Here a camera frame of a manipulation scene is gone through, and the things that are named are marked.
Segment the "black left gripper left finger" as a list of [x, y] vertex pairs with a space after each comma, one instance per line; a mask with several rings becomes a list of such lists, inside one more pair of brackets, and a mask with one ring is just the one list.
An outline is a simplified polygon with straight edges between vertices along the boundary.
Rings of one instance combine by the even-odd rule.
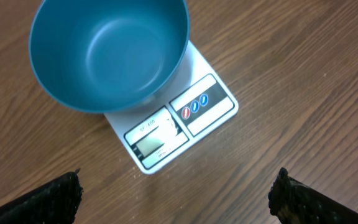
[[0, 206], [0, 224], [72, 224], [83, 195], [78, 173], [67, 172]]

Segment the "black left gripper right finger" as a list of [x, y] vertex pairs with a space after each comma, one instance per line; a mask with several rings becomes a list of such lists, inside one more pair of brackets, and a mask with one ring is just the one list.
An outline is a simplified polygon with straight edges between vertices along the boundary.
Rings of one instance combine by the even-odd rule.
[[358, 224], [358, 213], [288, 175], [282, 167], [268, 193], [270, 214], [282, 224]]

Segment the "white digital kitchen scale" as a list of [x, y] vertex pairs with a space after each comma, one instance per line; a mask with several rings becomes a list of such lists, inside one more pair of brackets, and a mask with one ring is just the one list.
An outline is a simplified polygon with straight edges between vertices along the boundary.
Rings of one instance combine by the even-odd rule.
[[239, 104], [189, 42], [177, 72], [146, 105], [105, 115], [138, 168], [151, 175], [233, 117]]

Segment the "teal blue bowl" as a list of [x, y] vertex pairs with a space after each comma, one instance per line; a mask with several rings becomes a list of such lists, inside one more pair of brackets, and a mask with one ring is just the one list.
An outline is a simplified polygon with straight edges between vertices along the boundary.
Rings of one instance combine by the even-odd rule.
[[133, 108], [180, 66], [190, 38], [184, 0], [44, 0], [29, 34], [40, 86], [85, 113]]

